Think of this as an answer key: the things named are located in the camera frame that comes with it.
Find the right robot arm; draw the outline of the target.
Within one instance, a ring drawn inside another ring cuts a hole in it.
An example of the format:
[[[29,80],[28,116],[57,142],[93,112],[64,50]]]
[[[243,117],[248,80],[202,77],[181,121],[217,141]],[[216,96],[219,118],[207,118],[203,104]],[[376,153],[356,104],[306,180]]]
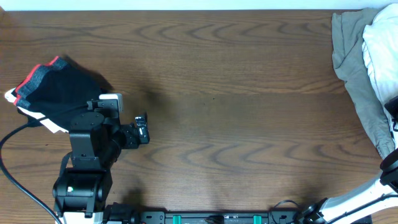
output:
[[[397,97],[387,101],[374,92],[351,93],[357,114],[379,155],[381,172],[339,197],[324,198],[302,211],[295,223],[353,223],[378,211],[397,206],[397,149],[386,116],[397,121]]]

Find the white t-shirt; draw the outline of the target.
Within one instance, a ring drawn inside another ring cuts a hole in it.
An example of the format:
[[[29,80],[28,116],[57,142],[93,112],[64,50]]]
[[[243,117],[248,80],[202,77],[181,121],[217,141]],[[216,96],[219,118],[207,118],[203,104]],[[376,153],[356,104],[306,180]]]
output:
[[[363,59],[371,86],[397,144],[397,4],[381,10],[363,31]]]

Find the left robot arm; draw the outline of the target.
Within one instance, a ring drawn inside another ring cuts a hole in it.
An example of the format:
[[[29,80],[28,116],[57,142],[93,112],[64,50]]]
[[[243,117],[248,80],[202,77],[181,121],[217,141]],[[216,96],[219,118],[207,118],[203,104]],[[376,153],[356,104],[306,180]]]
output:
[[[111,167],[121,151],[150,141],[147,115],[121,124],[118,110],[88,110],[72,119],[69,136],[72,151],[53,186],[54,209],[62,223],[71,218],[95,222],[106,208]]]

